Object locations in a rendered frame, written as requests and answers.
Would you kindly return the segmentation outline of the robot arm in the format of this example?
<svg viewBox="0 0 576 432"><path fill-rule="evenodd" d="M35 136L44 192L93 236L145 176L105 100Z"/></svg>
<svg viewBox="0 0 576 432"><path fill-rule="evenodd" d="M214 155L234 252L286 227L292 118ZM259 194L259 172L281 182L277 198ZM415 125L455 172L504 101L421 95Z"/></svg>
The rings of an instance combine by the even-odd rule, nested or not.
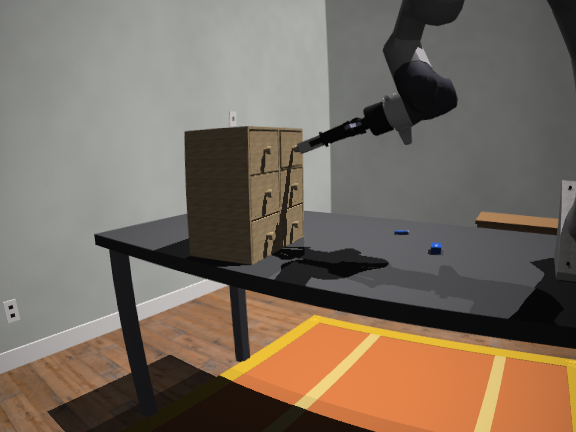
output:
<svg viewBox="0 0 576 432"><path fill-rule="evenodd" d="M405 145L412 143L412 126L457 107L452 81L433 71L421 37L425 24L440 26L456 20L464 1L402 0L394 31L383 48L398 93L384 96L382 106ZM576 89L576 0L547 2L568 49Z"/></svg>

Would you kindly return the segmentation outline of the light wooden chest of drawers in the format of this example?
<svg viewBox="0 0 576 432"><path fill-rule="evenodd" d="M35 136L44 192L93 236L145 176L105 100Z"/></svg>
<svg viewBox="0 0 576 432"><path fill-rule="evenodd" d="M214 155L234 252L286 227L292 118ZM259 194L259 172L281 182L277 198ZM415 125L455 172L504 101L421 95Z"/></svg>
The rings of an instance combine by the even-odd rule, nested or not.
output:
<svg viewBox="0 0 576 432"><path fill-rule="evenodd" d="M278 168L250 172L249 130L278 132ZM303 164L280 167L279 132L296 128L229 127L184 131L190 256L253 265L304 237ZM280 170L302 168L303 200L281 207ZM250 175L279 172L279 208L251 217ZM303 204L303 235L282 246L281 210ZM253 261L252 221L279 212L280 248Z"/></svg>

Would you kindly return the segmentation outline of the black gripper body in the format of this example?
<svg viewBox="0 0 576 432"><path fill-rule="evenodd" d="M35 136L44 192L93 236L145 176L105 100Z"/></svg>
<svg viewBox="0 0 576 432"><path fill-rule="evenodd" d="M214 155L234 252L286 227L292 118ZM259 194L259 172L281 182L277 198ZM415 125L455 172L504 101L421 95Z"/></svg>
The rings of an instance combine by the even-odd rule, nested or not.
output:
<svg viewBox="0 0 576 432"><path fill-rule="evenodd" d="M361 122L362 125L353 128L353 131L350 133L359 131L361 129L367 130L369 128L373 135L378 136L394 130L394 127L390 126L386 118L382 104L383 102L381 101L379 103L365 107L363 111L364 118L352 122Z"/></svg>

